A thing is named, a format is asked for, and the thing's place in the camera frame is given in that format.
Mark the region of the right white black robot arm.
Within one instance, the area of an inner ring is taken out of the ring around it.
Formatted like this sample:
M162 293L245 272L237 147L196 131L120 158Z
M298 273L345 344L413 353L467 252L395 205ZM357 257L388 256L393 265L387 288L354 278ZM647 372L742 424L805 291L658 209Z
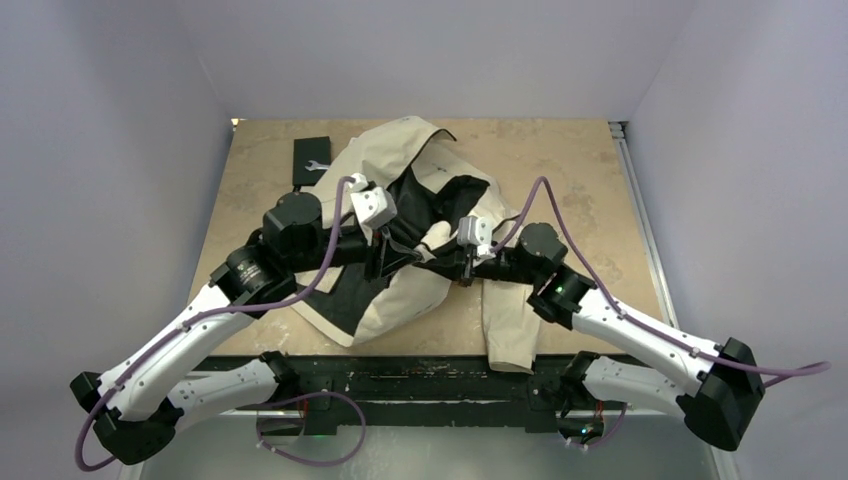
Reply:
M636 359L630 365L579 353L561 381L569 404L626 402L682 420L715 448L739 448L765 394L746 343L688 334L615 298L565 264L568 249L549 224L532 223L514 246L498 247L492 221L467 216L459 222L457 242L464 255L461 280L528 285L526 302L542 320L600 339Z

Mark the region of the beige jacket with black lining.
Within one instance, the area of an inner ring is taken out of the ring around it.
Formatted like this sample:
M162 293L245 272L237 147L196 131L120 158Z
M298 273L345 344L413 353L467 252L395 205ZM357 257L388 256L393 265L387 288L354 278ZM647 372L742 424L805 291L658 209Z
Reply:
M407 116L361 133L344 147L312 188L323 223L333 209L352 211L336 185L360 173L393 198L392 237L436 261L457 250L460 219L492 223L492 238L512 247L520 232L519 211L504 198L496 179L457 156L448 130ZM370 354L485 353L491 369L531 373L540 319L527 305L530 287L484 280L465 300L449 297L455 282L406 266L386 279L367 281L358 264L331 267L324 275L298 275L314 291L293 309L336 344Z

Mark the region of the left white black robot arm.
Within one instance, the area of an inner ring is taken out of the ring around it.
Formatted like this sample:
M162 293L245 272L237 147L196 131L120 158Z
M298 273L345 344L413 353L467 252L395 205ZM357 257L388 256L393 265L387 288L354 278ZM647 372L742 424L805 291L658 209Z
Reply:
M278 351L201 379L191 371L225 340L268 311L312 293L301 272L323 276L357 265L382 279L409 263L410 252L438 222L433 202L376 187L322 203L288 193L268 210L246 244L212 273L189 305L144 347L103 373L70 385L111 460L138 464L177 433L224 411L268 403L284 409L300 397L300 376Z

